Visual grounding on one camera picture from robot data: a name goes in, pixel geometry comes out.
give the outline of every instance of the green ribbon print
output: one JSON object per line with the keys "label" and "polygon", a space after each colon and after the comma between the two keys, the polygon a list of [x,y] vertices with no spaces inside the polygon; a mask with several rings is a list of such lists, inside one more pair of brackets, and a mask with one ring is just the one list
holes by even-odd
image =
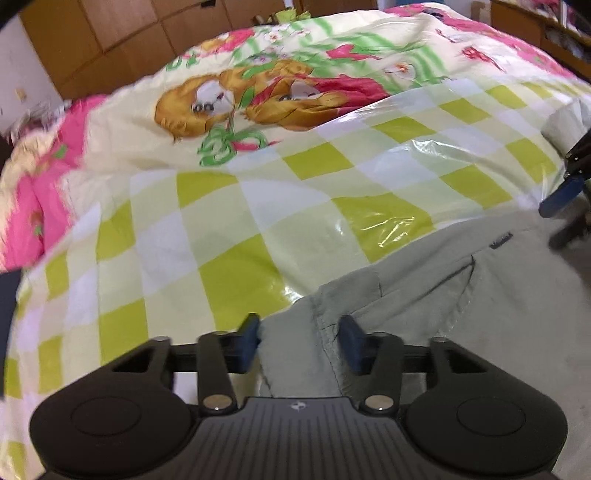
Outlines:
{"label": "green ribbon print", "polygon": [[227,127],[215,125],[208,133],[201,147],[197,150],[201,157],[202,167],[223,165],[238,154],[241,143],[249,141],[244,150],[255,151],[269,146],[265,135],[260,131],[247,128],[240,132],[234,131],[234,122],[230,120]]}

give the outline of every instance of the wall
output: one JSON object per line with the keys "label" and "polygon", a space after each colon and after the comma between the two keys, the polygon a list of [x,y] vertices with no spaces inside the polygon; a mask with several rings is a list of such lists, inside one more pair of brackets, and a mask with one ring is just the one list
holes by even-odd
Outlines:
{"label": "wall", "polygon": [[[26,91],[24,102],[17,98],[16,88]],[[0,31],[0,132],[4,132],[28,108],[44,100],[51,106],[58,106],[61,102],[21,20],[15,17]]]}

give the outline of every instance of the cartoon bear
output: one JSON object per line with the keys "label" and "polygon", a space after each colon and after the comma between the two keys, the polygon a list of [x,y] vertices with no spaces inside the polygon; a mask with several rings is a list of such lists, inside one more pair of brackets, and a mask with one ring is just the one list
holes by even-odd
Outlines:
{"label": "cartoon bear", "polygon": [[266,69],[256,68],[253,74],[251,67],[240,67],[190,78],[160,97],[154,121],[175,140],[198,137],[229,119],[245,99],[256,97],[276,78],[311,73],[310,67],[295,60],[277,60]]}

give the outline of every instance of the pink bedding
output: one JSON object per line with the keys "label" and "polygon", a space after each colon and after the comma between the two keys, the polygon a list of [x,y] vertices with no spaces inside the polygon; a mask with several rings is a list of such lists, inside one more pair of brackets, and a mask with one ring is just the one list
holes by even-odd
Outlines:
{"label": "pink bedding", "polygon": [[[571,72],[562,68],[551,57],[526,42],[501,33],[488,25],[465,18],[452,17],[444,9],[427,8],[423,4],[415,4],[395,7],[386,10],[386,12],[401,17],[413,17],[420,13],[428,13],[457,31],[457,34],[450,35],[448,33],[445,35],[441,30],[437,30],[438,35],[448,39],[451,43],[463,41],[462,37],[465,37],[466,34],[484,35],[498,40],[513,49],[523,60],[539,67],[540,74],[551,73],[563,77],[573,77]],[[200,55],[208,56],[221,51],[233,51],[248,42],[253,35],[254,30],[248,29],[227,34],[226,37],[221,35],[217,39],[205,41],[199,49]],[[355,53],[352,48],[353,45],[344,44],[328,50],[326,53],[331,59],[361,60],[372,57],[371,54],[365,52]],[[473,61],[485,62],[495,66],[499,71],[503,71],[494,58],[473,47],[464,48],[461,53]],[[182,62],[183,59],[184,57],[181,56],[177,60]],[[335,80],[340,82],[339,88],[351,92],[350,105],[343,109],[342,113],[355,110],[390,95],[386,91],[373,91],[366,88],[367,85],[363,81],[375,83],[369,79],[348,79],[348,77],[345,79],[344,76],[341,76],[337,79],[315,80],[316,87],[320,92],[325,89],[330,90],[332,88],[330,83]],[[273,84],[270,83],[268,89],[272,89],[272,87]],[[263,96],[266,93],[266,90],[260,93],[253,103],[257,103],[259,100],[263,102]],[[106,96],[94,96],[76,102],[66,115],[51,150],[38,159],[37,166],[31,174],[20,178],[13,194],[15,206],[9,215],[4,231],[0,231],[0,272],[33,266],[43,253],[61,239],[75,221],[66,207],[68,202],[63,198],[60,181],[70,170],[82,167],[80,162],[85,147],[87,117],[89,112],[105,99]]]}
{"label": "pink bedding", "polygon": [[61,196],[60,179],[68,171],[80,167],[86,119],[105,98],[94,96],[75,102],[51,150],[38,159],[31,174],[23,175],[18,181],[13,195],[15,206],[4,232],[0,272],[33,266],[71,227],[72,219]]}

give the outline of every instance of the textured plastic surface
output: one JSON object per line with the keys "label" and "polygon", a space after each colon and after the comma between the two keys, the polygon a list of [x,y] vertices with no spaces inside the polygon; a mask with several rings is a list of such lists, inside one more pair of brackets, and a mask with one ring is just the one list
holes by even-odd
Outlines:
{"label": "textured plastic surface", "polygon": [[[43,480],[62,480],[54,473]],[[211,417],[186,448],[137,480],[467,480],[418,454],[398,424],[358,413],[347,398],[251,398]],[[539,473],[523,480],[552,480]]]}

